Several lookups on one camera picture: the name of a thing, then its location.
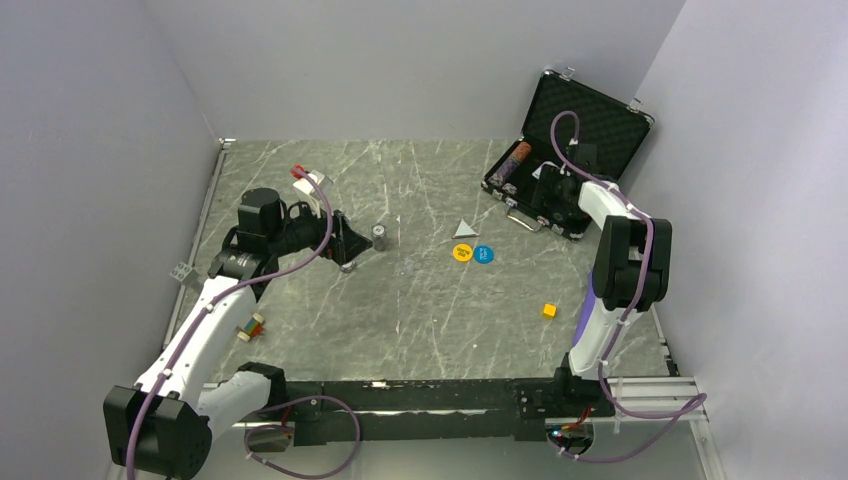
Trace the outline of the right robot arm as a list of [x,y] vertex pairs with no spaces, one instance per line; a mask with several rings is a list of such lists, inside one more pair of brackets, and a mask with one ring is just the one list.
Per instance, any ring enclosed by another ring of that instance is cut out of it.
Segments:
[[669,288],[673,227],[635,206],[614,182],[574,164],[557,145],[560,174],[581,179],[577,206],[601,229],[590,285],[567,355],[572,375],[600,380],[618,344]]

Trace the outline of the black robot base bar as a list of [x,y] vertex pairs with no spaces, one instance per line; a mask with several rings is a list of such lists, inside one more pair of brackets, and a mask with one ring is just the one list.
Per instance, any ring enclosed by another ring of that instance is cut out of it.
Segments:
[[466,438],[543,441],[547,429],[579,419],[613,417],[614,408],[594,382],[565,374],[552,378],[290,381],[288,408],[269,402],[246,423],[287,419],[297,446],[330,442]]

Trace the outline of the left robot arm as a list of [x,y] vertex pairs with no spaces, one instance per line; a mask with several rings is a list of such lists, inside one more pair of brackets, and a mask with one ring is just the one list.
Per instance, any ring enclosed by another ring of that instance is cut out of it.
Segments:
[[103,402],[112,460],[128,478],[140,472],[192,479],[215,439],[250,415],[264,420],[292,409],[313,421],[324,397],[303,391],[293,398],[279,367],[248,362],[213,390],[204,383],[212,363],[238,327],[252,316],[271,281],[282,275],[279,259],[311,250],[339,266],[372,248],[345,215],[327,211],[313,189],[300,193],[298,214],[271,188],[246,191],[238,223],[225,237],[191,314],[159,358],[131,387],[113,387]]

